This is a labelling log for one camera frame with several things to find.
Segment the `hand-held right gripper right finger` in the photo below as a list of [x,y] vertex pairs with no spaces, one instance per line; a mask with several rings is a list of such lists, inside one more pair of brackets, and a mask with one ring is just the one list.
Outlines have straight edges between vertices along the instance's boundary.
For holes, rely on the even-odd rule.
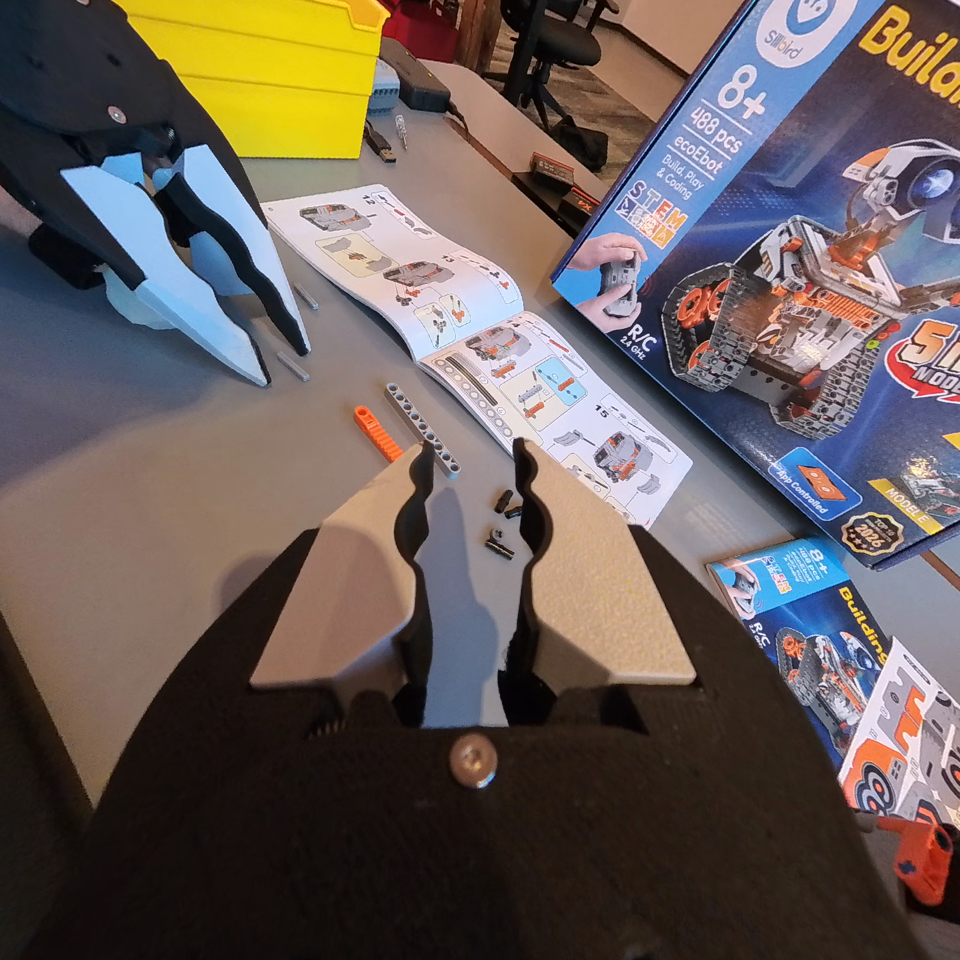
[[694,666],[626,521],[526,438],[513,443],[532,551],[510,641],[510,723],[569,689],[686,686]]

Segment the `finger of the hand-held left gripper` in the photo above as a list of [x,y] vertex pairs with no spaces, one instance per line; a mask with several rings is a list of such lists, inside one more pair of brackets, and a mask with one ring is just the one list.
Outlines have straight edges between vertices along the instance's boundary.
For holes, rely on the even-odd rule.
[[299,308],[259,208],[207,145],[189,147],[177,160],[177,209],[198,228],[189,241],[193,270],[219,295],[256,294],[292,349],[308,354]]
[[175,251],[161,210],[141,185],[95,166],[61,174],[144,274],[132,289],[138,306],[153,310],[238,374],[267,386],[269,374],[256,345],[227,317],[215,296],[251,293],[218,244],[194,237],[193,253],[210,268],[215,282],[211,287]]

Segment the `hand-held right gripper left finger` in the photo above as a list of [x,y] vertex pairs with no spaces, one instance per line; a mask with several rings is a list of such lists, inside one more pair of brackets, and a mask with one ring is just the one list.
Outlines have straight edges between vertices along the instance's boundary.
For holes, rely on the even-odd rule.
[[343,708],[379,691],[403,724],[421,726],[433,630],[416,554],[434,462],[432,445],[409,449],[321,523],[254,688],[324,687]]

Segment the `yellow plastic bin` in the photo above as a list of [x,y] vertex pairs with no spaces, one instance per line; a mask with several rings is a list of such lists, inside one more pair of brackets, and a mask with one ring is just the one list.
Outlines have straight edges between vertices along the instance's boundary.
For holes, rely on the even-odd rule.
[[376,1],[120,1],[241,158],[355,159],[381,32]]

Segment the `grey perforated beam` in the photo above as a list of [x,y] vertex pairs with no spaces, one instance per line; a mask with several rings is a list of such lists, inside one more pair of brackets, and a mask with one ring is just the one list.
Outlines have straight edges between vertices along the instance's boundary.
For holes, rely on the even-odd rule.
[[434,450],[437,465],[444,475],[450,480],[458,478],[461,475],[461,464],[411,402],[406,391],[399,384],[389,382],[385,387],[385,396],[401,416],[403,423],[419,440],[426,441]]

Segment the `grey desk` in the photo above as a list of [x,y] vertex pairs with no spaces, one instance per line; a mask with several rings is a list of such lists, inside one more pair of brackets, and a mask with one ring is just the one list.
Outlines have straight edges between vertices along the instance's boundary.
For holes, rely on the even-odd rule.
[[[624,400],[692,460],[653,534],[707,587],[707,562],[809,534],[804,517],[548,282],[570,237],[436,114],[406,111],[409,148],[356,159],[244,161],[262,201],[383,184],[424,221],[507,269]],[[228,301],[269,363],[261,389],[176,331],[130,324],[2,231],[2,610],[93,802],[157,691],[198,637],[295,536],[380,472],[354,425],[366,404],[411,441],[394,381],[462,466],[437,475],[419,552],[434,624],[426,723],[503,721],[497,671],[522,561],[483,546],[509,456],[413,363],[378,315],[278,243],[313,349],[302,382],[249,298]]]

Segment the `black desk pad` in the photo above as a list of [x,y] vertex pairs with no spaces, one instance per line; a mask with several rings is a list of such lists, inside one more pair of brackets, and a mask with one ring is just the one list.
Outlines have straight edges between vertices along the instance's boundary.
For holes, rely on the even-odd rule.
[[561,199],[570,188],[538,180],[529,172],[514,172],[510,181],[573,239],[581,234],[591,218],[576,217],[561,208]]

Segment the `orange ridged building piece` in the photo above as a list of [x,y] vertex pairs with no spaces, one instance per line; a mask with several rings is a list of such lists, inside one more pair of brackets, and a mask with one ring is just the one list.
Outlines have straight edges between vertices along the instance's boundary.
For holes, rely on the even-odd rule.
[[356,406],[353,417],[354,423],[389,463],[396,462],[403,456],[402,447],[389,435],[368,407]]

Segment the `blue instruction booklet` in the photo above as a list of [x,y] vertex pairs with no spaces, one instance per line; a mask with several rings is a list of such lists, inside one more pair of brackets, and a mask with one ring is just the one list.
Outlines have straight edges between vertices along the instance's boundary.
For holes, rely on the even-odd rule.
[[839,768],[890,641],[828,541],[795,539],[707,565]]

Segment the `white remote controller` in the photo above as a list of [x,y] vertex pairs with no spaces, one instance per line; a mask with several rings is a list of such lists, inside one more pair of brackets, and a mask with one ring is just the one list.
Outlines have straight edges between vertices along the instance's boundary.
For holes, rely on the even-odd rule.
[[389,114],[400,101],[400,77],[393,66],[378,58],[374,67],[373,85],[367,103],[367,115]]

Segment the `open instruction manual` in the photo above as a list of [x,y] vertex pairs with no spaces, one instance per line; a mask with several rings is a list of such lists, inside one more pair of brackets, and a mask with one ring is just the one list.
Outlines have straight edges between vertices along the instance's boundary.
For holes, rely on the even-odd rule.
[[381,184],[263,210],[299,255],[381,314],[503,449],[528,439],[624,520],[651,526],[690,458],[523,308],[507,270],[439,234]]

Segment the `black rectangular power bank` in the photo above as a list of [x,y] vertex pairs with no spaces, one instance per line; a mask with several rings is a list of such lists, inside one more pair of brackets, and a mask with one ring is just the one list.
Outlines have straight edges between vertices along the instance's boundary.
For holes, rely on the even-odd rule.
[[409,108],[434,114],[446,114],[450,90],[401,42],[382,37],[379,59],[390,66],[399,80],[399,98]]

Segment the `red storage crate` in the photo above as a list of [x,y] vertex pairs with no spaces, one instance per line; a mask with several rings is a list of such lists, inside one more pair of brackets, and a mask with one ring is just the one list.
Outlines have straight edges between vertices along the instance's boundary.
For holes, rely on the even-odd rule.
[[459,1],[379,1],[389,13],[382,37],[421,60],[451,63],[458,41]]

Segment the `robot sticker sheet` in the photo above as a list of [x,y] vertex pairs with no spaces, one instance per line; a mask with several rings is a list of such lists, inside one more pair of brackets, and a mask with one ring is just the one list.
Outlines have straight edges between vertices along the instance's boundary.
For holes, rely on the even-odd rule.
[[896,638],[838,782],[848,805],[959,826],[959,708]]

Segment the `black office chair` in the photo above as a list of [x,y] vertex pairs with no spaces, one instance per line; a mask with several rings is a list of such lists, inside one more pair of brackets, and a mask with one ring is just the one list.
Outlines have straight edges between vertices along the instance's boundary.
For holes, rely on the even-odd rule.
[[484,78],[505,84],[503,96],[515,93],[510,102],[526,108],[534,104],[546,133],[592,173],[603,169],[608,156],[608,137],[598,130],[577,126],[547,90],[553,66],[576,69],[596,66],[602,52],[588,29],[547,13],[575,14],[579,2],[502,1],[500,13],[517,32],[507,73],[487,72]]

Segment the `black perforated chair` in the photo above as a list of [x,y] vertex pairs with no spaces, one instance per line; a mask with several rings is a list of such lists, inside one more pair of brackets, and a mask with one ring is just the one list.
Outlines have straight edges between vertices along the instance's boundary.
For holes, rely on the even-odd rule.
[[18,958],[70,876],[90,798],[1,622],[1,957]]

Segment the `orange perforated block piece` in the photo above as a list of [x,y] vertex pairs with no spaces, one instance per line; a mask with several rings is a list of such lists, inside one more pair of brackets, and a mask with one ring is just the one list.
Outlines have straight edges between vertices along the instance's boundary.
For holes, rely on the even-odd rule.
[[952,834],[927,814],[914,821],[880,816],[877,825],[882,831],[899,835],[894,871],[912,896],[924,906],[941,906],[954,859]]

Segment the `blue robot kit box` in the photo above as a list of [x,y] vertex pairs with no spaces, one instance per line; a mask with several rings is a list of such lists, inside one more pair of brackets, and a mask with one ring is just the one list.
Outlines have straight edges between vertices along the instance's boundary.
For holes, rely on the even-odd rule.
[[958,2],[749,2],[552,275],[858,562],[958,534]]

